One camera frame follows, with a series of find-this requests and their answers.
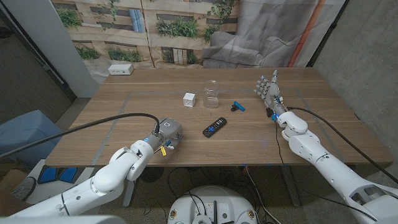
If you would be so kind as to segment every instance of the orange pipe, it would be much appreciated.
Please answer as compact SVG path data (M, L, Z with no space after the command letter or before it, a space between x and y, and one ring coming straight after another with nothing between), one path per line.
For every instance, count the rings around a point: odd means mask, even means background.
M299 56L299 53L301 49L303 48L303 45L305 41L307 40L308 36L310 35L310 32L312 30L313 25L318 19L319 14L321 13L321 10L323 6L325 5L326 0L319 0L317 6L313 10L312 16L304 30L303 35L300 38L300 41L298 42L296 49L293 52L292 57L290 58L289 64L287 65L288 67L293 67L294 62L296 61L297 57Z

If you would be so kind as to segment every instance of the black connector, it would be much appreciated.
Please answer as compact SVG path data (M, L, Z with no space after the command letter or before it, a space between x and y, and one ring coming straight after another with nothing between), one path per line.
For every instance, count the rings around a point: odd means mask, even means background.
M267 117L271 117L274 114L274 111L270 108L267 108Z

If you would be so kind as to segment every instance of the wall mural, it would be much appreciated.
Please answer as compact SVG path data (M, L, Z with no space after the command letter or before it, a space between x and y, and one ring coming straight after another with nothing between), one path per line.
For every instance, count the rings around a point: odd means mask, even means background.
M344 0L52 0L91 76L134 69L304 67Z

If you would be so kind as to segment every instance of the green plants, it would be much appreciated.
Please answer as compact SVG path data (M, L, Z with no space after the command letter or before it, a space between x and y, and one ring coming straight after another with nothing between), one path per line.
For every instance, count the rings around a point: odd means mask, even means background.
M109 57L112 60L121 60L125 62L141 62L142 56L138 51L132 50L121 50L119 47L108 47L106 48L108 51Z
M174 63L173 51L171 50L163 50L162 51L163 61L166 63Z
M209 25L208 27L205 28L203 31L203 39L208 43L210 41L211 35L220 30L220 25Z
M235 5L235 0L216 0L214 2L216 7L211 7L211 11L207 12L207 16L216 15L220 18L218 21L219 25L222 25L225 19L231 15L232 8Z
M95 50L88 47L75 47L83 60L93 60L100 57L100 54Z
M55 10L57 11L58 16L60 17L65 28L81 26L81 20L76 10L67 9L64 7L56 8Z
M112 25L116 22L116 15L118 13L118 7L114 5L114 3L120 2L120 0L109 0L107 4L102 2L101 4L98 4L98 6L101 6L101 10L97 12L97 15L95 18L99 19L100 22L105 22L105 17L106 17L106 12L109 11L109 14L112 16L113 21Z
M188 64L194 64L198 62L198 58L197 56L192 52L192 51L188 51L187 52L187 63Z
M196 39L198 34L198 23L194 18L184 21L182 16L174 21L165 21L159 19L156 23L156 28L160 35L171 37L189 37Z

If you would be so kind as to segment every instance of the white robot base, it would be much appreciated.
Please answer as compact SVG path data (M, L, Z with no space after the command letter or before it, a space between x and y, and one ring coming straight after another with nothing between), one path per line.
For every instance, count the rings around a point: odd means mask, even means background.
M190 190L171 206L168 224L187 223L254 224L257 223L257 215L242 195L226 187L207 185Z

